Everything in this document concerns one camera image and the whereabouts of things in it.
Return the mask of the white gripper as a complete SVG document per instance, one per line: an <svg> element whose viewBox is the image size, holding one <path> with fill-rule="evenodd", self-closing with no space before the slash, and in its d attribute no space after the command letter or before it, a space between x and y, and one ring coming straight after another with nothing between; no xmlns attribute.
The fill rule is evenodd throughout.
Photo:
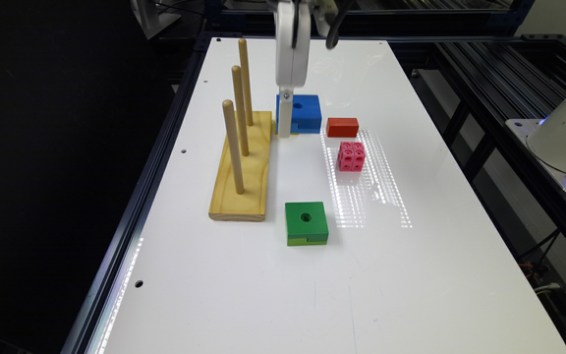
<svg viewBox="0 0 566 354"><path fill-rule="evenodd" d="M273 2L276 38L275 82L279 86L278 135L289 138L294 89L307 79L311 22L326 39L328 48L337 42L337 5L332 0L278 0Z"/></svg>

